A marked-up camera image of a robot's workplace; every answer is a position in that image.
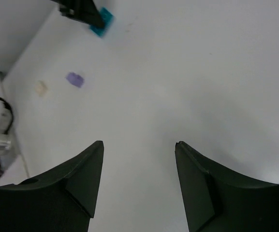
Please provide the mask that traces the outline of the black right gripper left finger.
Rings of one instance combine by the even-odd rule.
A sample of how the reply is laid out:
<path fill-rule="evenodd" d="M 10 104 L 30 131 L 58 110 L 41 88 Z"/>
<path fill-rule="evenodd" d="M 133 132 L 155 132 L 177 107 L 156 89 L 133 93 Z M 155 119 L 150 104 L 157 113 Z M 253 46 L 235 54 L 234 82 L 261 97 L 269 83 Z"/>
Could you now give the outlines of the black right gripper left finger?
<path fill-rule="evenodd" d="M 94 217 L 104 145 L 15 185 L 0 186 L 0 232 L 86 232 Z"/>

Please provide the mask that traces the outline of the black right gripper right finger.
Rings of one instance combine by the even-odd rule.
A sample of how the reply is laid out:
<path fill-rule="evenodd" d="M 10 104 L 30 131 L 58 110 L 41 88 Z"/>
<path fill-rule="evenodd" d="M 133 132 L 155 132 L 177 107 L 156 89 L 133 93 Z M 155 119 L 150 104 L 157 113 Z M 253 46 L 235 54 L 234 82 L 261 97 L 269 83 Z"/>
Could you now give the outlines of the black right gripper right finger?
<path fill-rule="evenodd" d="M 175 157 L 190 232 L 279 232 L 279 184 L 233 171 L 183 141 Z"/>

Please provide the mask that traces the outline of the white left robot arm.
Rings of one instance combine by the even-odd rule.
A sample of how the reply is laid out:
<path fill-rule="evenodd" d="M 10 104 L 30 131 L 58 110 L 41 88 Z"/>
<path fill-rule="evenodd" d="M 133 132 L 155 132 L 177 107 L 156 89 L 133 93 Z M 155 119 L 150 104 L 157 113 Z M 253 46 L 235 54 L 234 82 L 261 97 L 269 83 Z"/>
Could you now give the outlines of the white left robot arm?
<path fill-rule="evenodd" d="M 105 8 L 100 11 L 92 0 L 56 0 L 62 16 L 90 25 L 90 29 L 99 37 L 103 37 L 110 26 L 113 15 Z M 11 105 L 2 97 L 6 113 L 6 125 L 0 129 L 0 150 L 8 150 L 12 146 L 10 130 L 14 122 L 14 113 Z"/>

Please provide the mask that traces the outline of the teal lego brick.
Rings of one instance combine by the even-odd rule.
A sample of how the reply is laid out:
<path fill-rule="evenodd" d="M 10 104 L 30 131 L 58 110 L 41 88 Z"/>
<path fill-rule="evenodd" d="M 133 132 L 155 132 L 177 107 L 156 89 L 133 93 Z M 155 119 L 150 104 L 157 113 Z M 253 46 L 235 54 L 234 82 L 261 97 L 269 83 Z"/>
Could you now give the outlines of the teal lego brick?
<path fill-rule="evenodd" d="M 101 8 L 99 11 L 102 21 L 103 21 L 103 27 L 98 26 L 90 26 L 89 29 L 96 34 L 98 37 L 102 38 L 107 31 L 109 30 L 111 24 L 114 21 L 114 16 L 110 11 L 108 11 L 106 8 Z"/>

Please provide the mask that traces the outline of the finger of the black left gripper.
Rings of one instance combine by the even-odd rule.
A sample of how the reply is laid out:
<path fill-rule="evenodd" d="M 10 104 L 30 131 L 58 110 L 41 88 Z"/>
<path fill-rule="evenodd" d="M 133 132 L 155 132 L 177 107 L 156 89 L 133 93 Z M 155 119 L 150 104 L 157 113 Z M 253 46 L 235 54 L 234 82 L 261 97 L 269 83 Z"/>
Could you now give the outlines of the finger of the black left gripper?
<path fill-rule="evenodd" d="M 62 16 L 91 26 L 103 27 L 101 15 L 93 0 L 52 0 Z"/>

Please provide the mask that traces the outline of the white lego brick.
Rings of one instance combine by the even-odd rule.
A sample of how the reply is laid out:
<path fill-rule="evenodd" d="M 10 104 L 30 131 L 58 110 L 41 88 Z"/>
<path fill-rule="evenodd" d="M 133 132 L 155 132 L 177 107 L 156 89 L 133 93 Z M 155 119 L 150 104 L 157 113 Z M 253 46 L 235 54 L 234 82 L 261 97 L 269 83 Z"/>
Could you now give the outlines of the white lego brick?
<path fill-rule="evenodd" d="M 44 81 L 38 81 L 35 85 L 35 91 L 38 94 L 38 96 L 42 97 L 45 95 L 45 93 L 47 92 L 48 88 L 45 84 Z"/>

